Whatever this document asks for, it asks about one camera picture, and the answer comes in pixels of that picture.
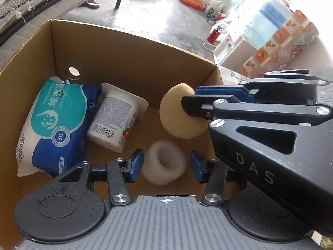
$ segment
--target yogurt cup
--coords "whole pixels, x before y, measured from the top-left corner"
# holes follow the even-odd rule
[[[122,152],[136,119],[141,119],[148,102],[125,90],[108,83],[102,83],[102,102],[87,136],[93,142]]]

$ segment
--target barcode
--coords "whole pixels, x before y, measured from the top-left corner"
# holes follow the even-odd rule
[[[108,129],[107,127],[103,127],[101,125],[95,124],[93,126],[93,131],[96,133],[100,133],[108,138],[112,138],[114,135],[114,131],[112,131],[111,129]]]

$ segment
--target fire extinguisher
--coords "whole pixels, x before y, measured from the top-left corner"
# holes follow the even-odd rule
[[[219,37],[219,35],[221,34],[221,32],[222,32],[222,28],[220,26],[214,28],[214,30],[207,37],[207,41],[209,43],[213,44],[217,40],[217,38]]]

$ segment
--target colorful packaging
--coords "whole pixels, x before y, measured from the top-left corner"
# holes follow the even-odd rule
[[[284,70],[318,35],[314,24],[296,10],[237,72],[249,78],[263,78],[265,72]]]
[[[70,84],[56,76],[47,79],[17,144],[17,176],[41,170],[59,174],[82,161],[98,97],[95,87]]]

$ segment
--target blue wet wipes package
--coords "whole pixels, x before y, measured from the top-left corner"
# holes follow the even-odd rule
[[[46,80],[24,123],[16,148],[17,176],[62,173],[83,160],[86,133],[99,90]]]

